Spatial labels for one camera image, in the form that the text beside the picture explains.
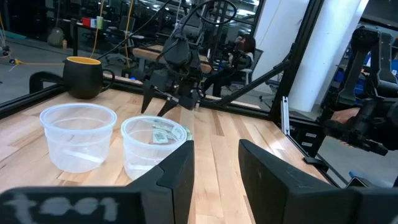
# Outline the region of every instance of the ceiling light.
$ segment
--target ceiling light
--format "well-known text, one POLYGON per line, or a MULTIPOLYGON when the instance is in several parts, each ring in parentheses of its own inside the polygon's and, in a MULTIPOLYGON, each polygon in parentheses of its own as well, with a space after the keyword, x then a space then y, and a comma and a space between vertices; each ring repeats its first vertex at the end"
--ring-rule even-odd
POLYGON ((240 15, 240 16, 255 15, 255 12, 247 11, 244 9, 238 9, 237 15, 240 15))

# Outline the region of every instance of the red object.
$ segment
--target red object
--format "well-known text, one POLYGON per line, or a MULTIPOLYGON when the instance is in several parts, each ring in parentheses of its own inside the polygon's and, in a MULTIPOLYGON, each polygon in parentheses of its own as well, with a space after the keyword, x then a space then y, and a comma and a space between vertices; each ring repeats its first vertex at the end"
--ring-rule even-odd
POLYGON ((91 18, 83 17, 81 18, 83 22, 83 26, 91 27, 91 18))

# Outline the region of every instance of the wooden table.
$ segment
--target wooden table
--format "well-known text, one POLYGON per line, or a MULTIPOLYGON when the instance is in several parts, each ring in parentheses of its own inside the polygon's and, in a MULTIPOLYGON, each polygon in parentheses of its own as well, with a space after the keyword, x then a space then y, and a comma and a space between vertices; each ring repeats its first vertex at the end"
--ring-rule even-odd
MULTIPOLYGON (((142 95, 107 90, 92 100, 78 100, 63 93, 20 113, 0 120, 0 192, 38 185, 126 185, 132 180, 123 169, 121 123, 140 115, 142 95), (39 114, 49 106, 91 102, 116 112, 107 160, 97 169, 71 174, 50 161, 39 114)), ((154 98, 145 114, 157 114, 164 100, 154 98)), ((238 141, 248 139, 293 166, 324 180, 272 122, 206 108, 189 111, 181 106, 166 118, 190 129, 195 140, 195 185, 190 223, 254 223, 241 181, 238 141)))
MULTIPOLYGON (((163 46, 161 46, 161 45, 153 45, 148 48, 153 49, 153 50, 158 50, 158 51, 163 50, 163 46)), ((134 54, 134 56, 136 56, 137 58, 140 58, 139 66, 140 66, 141 70, 144 69, 145 60, 156 61, 157 56, 159 56, 158 52, 140 49, 139 47, 133 49, 132 54, 134 54)), ((207 57, 204 55, 199 55, 199 59, 201 62, 208 62, 207 57)), ((165 60, 163 58, 161 58, 160 62, 165 63, 165 60)), ((202 72, 204 72, 204 73, 211 72, 211 66, 207 63, 201 63, 200 68, 201 68, 202 72)))

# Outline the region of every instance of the black mug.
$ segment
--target black mug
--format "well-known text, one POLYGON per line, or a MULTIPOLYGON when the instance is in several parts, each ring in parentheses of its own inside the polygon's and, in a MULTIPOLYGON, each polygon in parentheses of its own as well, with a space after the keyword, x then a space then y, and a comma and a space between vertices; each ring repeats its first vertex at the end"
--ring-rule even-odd
POLYGON ((86 57, 68 57, 63 68, 63 82, 71 96, 79 99, 92 99, 110 88, 114 82, 114 73, 103 69, 101 62, 86 57), (112 81, 103 87, 103 71, 112 74, 112 81))

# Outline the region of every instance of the clear plastic cup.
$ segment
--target clear plastic cup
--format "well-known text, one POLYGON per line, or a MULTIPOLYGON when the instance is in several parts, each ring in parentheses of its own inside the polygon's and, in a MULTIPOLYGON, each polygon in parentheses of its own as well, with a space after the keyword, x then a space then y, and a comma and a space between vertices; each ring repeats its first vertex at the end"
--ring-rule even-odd
POLYGON ((156 166, 187 140, 178 123, 158 116, 136 116, 121 126, 124 169, 135 180, 156 166))
POLYGON ((109 152, 116 113, 92 103, 67 103, 40 114, 51 161, 61 170, 87 172, 101 165, 109 152))

